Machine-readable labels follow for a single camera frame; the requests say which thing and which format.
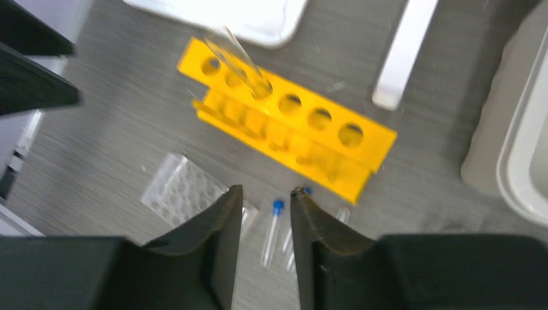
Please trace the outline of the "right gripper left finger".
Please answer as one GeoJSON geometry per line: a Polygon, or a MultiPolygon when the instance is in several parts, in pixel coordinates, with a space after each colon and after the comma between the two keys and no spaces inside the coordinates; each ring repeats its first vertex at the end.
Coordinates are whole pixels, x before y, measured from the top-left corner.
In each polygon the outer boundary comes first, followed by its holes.
{"type": "Polygon", "coordinates": [[[121,236],[1,238],[2,309],[230,309],[243,188],[145,245],[121,236]]]}

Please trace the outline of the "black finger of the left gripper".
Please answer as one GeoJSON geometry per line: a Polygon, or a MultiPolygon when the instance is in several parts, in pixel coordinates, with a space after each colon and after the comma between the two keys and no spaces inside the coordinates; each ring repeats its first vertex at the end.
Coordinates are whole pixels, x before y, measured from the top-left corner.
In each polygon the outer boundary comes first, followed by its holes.
{"type": "Polygon", "coordinates": [[[32,57],[75,54],[75,44],[15,1],[1,1],[1,116],[76,106],[79,90],[32,57]]]}

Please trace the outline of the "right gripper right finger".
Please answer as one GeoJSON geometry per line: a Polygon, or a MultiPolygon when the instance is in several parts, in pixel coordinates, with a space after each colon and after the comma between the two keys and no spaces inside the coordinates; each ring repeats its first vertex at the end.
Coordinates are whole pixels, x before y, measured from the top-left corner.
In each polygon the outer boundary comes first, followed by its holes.
{"type": "Polygon", "coordinates": [[[517,234],[367,238],[291,193],[302,309],[546,309],[547,246],[517,234]]]}

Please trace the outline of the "clear glass test tube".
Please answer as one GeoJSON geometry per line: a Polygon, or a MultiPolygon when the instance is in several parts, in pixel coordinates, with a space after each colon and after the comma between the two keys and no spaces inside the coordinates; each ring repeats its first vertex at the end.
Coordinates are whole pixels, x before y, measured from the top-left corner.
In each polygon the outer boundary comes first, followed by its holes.
{"type": "Polygon", "coordinates": [[[273,87],[270,82],[228,27],[208,28],[204,34],[204,42],[250,88],[255,99],[266,99],[272,95],[273,87]]]}

